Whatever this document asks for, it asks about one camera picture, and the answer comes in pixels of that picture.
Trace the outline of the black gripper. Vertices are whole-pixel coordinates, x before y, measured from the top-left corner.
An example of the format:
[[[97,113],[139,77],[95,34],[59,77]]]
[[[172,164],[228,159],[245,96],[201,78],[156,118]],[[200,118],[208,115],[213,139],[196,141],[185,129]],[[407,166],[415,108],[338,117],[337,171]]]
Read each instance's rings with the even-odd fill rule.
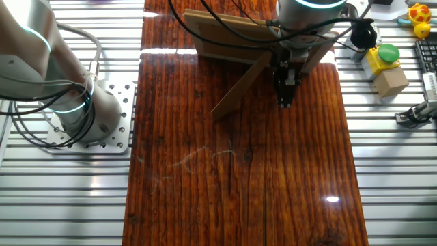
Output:
[[[284,47],[276,47],[272,56],[277,104],[282,108],[291,107],[297,87],[301,83],[301,65],[297,61],[292,61],[291,54],[291,51]]]

